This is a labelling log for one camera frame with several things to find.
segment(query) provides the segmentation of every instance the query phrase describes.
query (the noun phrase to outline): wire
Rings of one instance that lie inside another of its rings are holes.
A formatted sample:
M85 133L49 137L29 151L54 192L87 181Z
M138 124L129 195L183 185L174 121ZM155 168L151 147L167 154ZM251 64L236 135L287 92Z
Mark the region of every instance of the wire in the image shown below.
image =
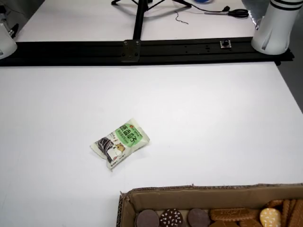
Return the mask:
M16 11L16 10L13 10L11 7L9 7L7 4L5 4L3 1L0 0L0 3L2 3L5 7L9 8L10 11L13 11L15 13L19 13L19 14L22 14L23 16L26 17L26 15L24 13L21 13L19 11Z
M201 10L201 11L204 11L204 12L212 12L212 13L221 13L221 12L226 12L226 11L229 11L229 10L230 10L230 7L228 7L228 6L224 7L224 9L223 9L222 11L213 11L213 10L201 9L201 8L199 8L199 7L197 7L197 6L193 5L193 4L191 4L191 3L190 3L190 5L191 5L192 7L195 7L195 8L198 9L198 10Z
M182 22L182 23L187 24L187 25L189 24L188 22L185 22L185 21L182 21L182 20L178 20L179 13L177 11L175 11L175 13L177 14L176 21Z

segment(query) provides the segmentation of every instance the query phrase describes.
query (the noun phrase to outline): green package label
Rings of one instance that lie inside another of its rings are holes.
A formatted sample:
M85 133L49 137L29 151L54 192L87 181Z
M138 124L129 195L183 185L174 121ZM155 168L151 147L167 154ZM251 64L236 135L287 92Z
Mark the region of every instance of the green package label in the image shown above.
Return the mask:
M136 145L141 139L140 132L131 124L124 124L116 130L116 135L129 148Z

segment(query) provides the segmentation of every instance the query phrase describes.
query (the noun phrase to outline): blue object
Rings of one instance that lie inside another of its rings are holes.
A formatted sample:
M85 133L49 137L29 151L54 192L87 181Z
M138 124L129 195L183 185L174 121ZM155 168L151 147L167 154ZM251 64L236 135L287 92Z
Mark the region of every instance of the blue object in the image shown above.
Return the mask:
M196 2L200 2L200 3L203 3L203 2L207 2L209 0L195 0Z

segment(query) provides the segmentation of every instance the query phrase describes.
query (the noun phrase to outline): black stripe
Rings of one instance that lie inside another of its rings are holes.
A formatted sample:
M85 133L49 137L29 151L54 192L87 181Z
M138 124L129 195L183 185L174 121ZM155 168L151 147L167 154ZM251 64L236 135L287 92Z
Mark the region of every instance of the black stripe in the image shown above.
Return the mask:
M297 8L285 8L285 7L282 7L282 6L277 6L276 4L272 3L272 1L270 1L270 4L273 7L277 8L277 9L286 10L286 11L295 11L295 10L298 10L302 7L302 6L300 6L300 7L297 7Z
M277 3L289 5L289 6L300 5L303 3L303 1L298 1L298 2L288 2L288 1L283 1L283 0L274 0L274 1L276 1Z

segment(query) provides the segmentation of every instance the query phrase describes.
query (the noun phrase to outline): white table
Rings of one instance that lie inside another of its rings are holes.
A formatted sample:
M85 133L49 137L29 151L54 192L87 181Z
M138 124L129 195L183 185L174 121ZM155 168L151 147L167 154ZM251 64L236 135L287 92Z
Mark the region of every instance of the white table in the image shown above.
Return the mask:
M143 40L253 34L249 20L194 9L179 14L188 26L152 19L165 4L146 15ZM109 2L47 0L18 40L124 40L133 26ZM89 145L131 117L151 142L110 172ZM0 68L0 226L113 227L119 192L136 187L303 182L302 138L302 113L270 62Z

